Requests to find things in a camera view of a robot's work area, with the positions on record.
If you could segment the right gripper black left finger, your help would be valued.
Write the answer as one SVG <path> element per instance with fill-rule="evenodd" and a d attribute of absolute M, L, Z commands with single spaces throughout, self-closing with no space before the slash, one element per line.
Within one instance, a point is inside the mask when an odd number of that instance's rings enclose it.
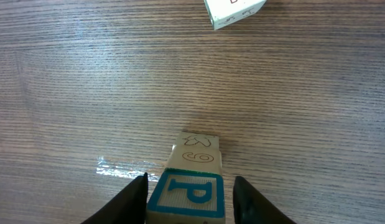
<path fill-rule="evenodd" d="M 147 173 L 137 176 L 104 207 L 81 224 L 145 224 Z"/>

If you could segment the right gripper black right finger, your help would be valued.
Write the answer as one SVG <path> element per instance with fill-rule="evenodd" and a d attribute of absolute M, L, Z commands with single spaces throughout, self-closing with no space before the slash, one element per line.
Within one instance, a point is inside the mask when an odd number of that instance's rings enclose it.
<path fill-rule="evenodd" d="M 235 224 L 296 224 L 242 176 L 234 181 L 233 210 Z"/>

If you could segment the blue sided block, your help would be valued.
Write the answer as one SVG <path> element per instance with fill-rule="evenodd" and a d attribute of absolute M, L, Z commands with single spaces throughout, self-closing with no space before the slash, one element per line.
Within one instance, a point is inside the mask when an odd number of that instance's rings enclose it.
<path fill-rule="evenodd" d="M 165 169 L 146 208 L 147 224 L 225 224 L 221 175 Z"/>

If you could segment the green sided white block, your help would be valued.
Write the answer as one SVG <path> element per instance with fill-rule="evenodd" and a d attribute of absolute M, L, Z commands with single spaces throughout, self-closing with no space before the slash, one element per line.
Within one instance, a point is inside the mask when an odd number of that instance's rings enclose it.
<path fill-rule="evenodd" d="M 192 170 L 196 172 L 222 174 L 221 152 L 218 145 L 205 147 L 196 145 L 175 145 L 166 168 Z"/>

